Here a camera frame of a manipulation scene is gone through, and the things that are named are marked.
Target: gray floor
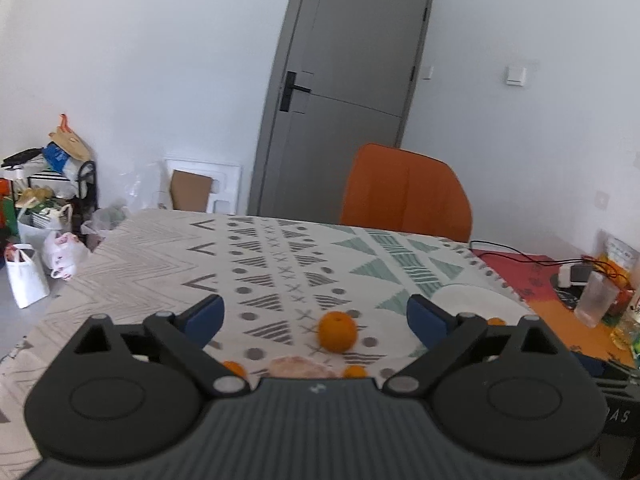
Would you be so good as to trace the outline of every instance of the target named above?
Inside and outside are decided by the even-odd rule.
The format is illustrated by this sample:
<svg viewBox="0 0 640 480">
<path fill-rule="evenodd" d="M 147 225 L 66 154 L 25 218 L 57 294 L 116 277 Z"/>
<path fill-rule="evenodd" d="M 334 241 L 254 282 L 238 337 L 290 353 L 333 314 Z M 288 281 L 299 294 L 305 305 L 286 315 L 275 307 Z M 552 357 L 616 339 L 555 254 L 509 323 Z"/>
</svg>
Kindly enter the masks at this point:
<svg viewBox="0 0 640 480">
<path fill-rule="evenodd" d="M 6 268 L 0 269 L 0 358 L 6 355 L 23 336 L 40 321 L 54 295 L 60 293 L 62 280 L 50 280 L 51 293 L 27 308 L 18 308 L 7 277 Z"/>
</svg>

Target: orange mat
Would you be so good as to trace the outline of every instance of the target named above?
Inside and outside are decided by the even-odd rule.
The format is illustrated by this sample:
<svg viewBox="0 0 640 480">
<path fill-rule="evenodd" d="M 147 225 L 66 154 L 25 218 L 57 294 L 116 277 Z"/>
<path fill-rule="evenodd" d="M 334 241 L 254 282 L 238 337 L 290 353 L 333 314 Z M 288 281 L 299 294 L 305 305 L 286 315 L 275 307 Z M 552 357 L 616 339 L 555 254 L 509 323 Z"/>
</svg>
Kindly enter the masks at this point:
<svg viewBox="0 0 640 480">
<path fill-rule="evenodd" d="M 531 263 L 514 262 L 486 251 L 474 250 L 488 266 L 496 270 L 519 293 L 527 304 L 551 327 L 570 349 L 599 359 L 614 359 L 635 367 L 630 351 L 620 350 L 610 339 L 611 328 L 599 323 L 588 328 L 574 316 L 556 296 L 549 279 L 558 273 L 558 266 L 543 267 Z M 509 253 L 510 257 L 520 258 Z M 548 256 L 533 256 L 549 259 Z"/>
</svg>

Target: plastic cup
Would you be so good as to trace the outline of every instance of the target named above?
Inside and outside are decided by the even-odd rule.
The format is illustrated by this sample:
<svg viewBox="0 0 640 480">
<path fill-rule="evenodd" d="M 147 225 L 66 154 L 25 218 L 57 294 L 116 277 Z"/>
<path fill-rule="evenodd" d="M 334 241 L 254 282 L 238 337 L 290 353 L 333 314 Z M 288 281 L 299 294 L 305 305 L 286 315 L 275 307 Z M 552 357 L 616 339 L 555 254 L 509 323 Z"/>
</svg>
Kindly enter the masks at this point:
<svg viewBox="0 0 640 480">
<path fill-rule="evenodd" d="M 574 310 L 575 317 L 589 328 L 595 327 L 619 292 L 618 286 L 604 274 L 592 272 Z"/>
</svg>

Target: ribbed gray surface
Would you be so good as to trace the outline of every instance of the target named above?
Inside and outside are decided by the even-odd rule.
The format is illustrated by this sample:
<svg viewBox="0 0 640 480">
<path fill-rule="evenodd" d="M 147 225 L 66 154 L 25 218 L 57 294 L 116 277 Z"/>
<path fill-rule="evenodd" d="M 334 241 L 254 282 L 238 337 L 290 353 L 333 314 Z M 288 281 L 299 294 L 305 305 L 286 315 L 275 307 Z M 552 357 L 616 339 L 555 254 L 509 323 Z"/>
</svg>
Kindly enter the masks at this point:
<svg viewBox="0 0 640 480">
<path fill-rule="evenodd" d="M 197 430 L 152 459 L 91 470 L 47 461 L 25 476 L 29 480 L 360 478 L 604 477 L 586 459 L 516 468 L 473 456 L 447 441 L 417 401 L 386 397 L 372 381 L 276 379 L 263 380 L 247 397 L 215 403 Z"/>
</svg>

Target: wire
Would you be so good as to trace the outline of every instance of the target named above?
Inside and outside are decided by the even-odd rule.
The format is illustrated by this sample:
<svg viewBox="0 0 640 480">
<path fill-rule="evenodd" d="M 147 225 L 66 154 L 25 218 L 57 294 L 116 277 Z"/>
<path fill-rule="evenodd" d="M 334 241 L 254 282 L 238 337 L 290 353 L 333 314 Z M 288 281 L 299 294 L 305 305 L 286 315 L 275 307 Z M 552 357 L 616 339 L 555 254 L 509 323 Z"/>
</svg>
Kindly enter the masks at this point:
<svg viewBox="0 0 640 480">
<path fill-rule="evenodd" d="M 601 274 L 604 274 L 605 276 L 607 276 L 609 279 L 614 279 L 614 278 L 623 278 L 628 286 L 631 286 L 631 283 L 629 282 L 629 278 L 627 276 L 625 276 L 624 274 L 620 274 L 618 272 L 618 269 L 616 267 L 614 267 L 612 264 L 610 264 L 609 262 L 601 262 L 599 260 L 593 260 L 591 258 L 570 258 L 567 260 L 552 260 L 552 259 L 548 259 L 548 260 L 536 260 L 534 258 L 532 258 L 531 256 L 529 256 L 528 254 L 523 253 L 522 251 L 517 250 L 514 247 L 508 246 L 508 245 L 504 245 L 504 244 L 498 244 L 496 242 L 488 242 L 486 240 L 469 240 L 469 250 L 473 250 L 473 245 L 474 244 L 484 244 L 484 245 L 491 245 L 494 247 L 502 247 L 505 249 L 509 249 L 511 251 L 514 251 L 515 253 L 518 253 L 520 256 L 523 256 L 525 258 L 525 260 L 521 260 L 519 258 L 515 258 L 514 256 L 509 256 L 508 254 L 504 254 L 504 253 L 497 253 L 495 251 L 485 251 L 481 254 L 476 254 L 476 256 L 478 256 L 478 258 L 481 258 L 482 256 L 485 256 L 486 254 L 492 254 L 494 256 L 499 256 L 501 258 L 507 259 L 507 260 L 512 260 L 514 262 L 518 262 L 521 264 L 537 264 L 539 266 L 542 267 L 555 267 L 555 266 L 559 266 L 559 265 L 564 265 L 564 264 L 592 264 L 594 266 L 594 270 L 596 272 L 599 272 Z M 610 274 L 608 272 L 606 272 L 604 269 L 598 269 L 598 266 L 606 266 L 606 267 L 610 267 L 611 269 L 613 269 L 613 274 Z"/>
</svg>

